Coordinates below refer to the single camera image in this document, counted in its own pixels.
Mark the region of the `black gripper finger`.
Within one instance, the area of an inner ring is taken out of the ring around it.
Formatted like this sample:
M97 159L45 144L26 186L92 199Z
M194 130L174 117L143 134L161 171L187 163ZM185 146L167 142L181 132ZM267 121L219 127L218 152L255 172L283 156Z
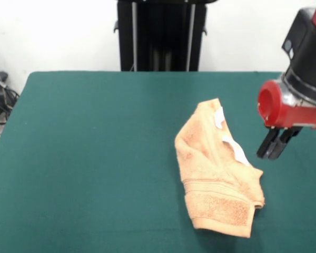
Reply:
M276 137L271 144L270 160L276 160L279 158L290 140L293 137L296 137L301 130L301 128L286 129L279 137Z
M271 146L271 144L276 140L276 138L279 135L279 129L277 128L269 128L269 131L262 141L259 149L257 150L256 154L258 158L263 159L264 157L267 157L267 152Z

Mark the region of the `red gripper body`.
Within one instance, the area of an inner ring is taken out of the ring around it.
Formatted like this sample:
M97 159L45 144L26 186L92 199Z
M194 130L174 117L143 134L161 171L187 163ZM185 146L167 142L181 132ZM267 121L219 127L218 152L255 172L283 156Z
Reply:
M280 80L269 80L261 86L258 112L267 127L316 129L316 106L291 93Z

